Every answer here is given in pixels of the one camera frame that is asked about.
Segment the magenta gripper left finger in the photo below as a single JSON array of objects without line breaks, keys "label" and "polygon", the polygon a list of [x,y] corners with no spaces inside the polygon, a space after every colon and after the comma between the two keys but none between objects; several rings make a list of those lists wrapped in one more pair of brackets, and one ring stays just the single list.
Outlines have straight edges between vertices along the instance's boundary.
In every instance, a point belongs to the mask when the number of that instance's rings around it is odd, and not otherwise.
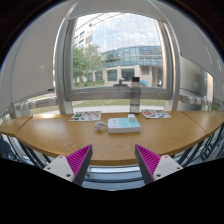
[{"label": "magenta gripper left finger", "polygon": [[68,156],[59,155],[44,170],[81,186],[92,155],[92,145],[87,145]]}]

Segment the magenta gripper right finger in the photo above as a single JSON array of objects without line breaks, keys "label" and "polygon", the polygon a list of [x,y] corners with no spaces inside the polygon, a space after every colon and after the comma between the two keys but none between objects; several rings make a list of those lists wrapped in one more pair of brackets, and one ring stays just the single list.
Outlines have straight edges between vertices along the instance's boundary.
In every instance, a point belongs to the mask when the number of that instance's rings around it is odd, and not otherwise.
[{"label": "magenta gripper right finger", "polygon": [[146,185],[182,169],[169,155],[160,156],[138,144],[134,154]]}]

